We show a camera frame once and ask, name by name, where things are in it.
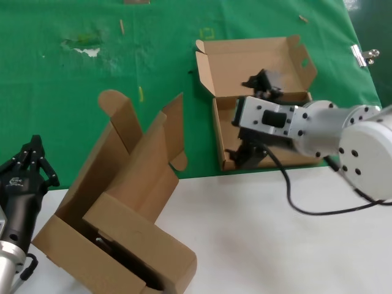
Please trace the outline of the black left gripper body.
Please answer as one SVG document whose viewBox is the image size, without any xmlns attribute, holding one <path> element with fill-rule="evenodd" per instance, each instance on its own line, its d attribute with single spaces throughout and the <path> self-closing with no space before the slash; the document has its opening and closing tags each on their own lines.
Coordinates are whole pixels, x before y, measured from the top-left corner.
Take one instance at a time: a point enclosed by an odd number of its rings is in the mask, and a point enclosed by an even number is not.
<svg viewBox="0 0 392 294">
<path fill-rule="evenodd" d="M 45 180 L 38 173 L 27 170 L 1 175 L 1 208 L 7 218 L 2 241 L 30 246 L 46 192 Z"/>
</svg>

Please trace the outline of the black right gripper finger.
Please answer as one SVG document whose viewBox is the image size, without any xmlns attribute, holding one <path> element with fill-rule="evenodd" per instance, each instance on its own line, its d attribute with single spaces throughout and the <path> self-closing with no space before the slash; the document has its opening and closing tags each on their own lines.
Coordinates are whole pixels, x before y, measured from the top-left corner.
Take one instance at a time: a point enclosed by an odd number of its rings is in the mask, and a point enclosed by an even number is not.
<svg viewBox="0 0 392 294">
<path fill-rule="evenodd" d="M 237 170 L 254 169 L 268 155 L 264 145 L 261 139 L 241 140 L 237 149 L 226 149 L 225 152 Z"/>
<path fill-rule="evenodd" d="M 275 82 L 274 74 L 262 69 L 241 83 L 243 87 L 253 89 L 254 96 L 263 100 L 276 100 L 284 95 L 283 89 Z"/>
</svg>

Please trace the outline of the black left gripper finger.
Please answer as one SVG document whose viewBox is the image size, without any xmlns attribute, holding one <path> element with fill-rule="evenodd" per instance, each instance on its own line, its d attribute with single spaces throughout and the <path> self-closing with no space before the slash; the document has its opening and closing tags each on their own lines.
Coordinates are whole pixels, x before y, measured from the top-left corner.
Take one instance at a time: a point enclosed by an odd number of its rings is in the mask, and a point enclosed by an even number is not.
<svg viewBox="0 0 392 294">
<path fill-rule="evenodd" d="M 36 149 L 37 135 L 33 135 L 31 141 L 24 144 L 19 153 L 1 165 L 1 176 L 7 172 L 27 170 Z"/>
<path fill-rule="evenodd" d="M 45 150 L 43 148 L 42 139 L 40 135 L 33 135 L 31 139 L 31 167 L 38 172 L 42 169 L 47 175 L 48 179 L 45 181 L 47 187 L 59 187 L 60 182 L 55 170 L 45 158 Z"/>
</svg>

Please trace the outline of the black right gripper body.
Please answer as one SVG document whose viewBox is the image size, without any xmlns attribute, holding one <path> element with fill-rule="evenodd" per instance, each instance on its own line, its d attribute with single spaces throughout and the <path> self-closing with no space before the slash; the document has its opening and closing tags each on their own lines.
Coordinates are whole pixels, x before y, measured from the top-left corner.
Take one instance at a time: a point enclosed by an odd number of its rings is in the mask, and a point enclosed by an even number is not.
<svg viewBox="0 0 392 294">
<path fill-rule="evenodd" d="M 262 147 L 265 144 L 265 135 L 255 130 L 241 127 L 238 138 L 241 140 L 240 146 Z"/>
</svg>

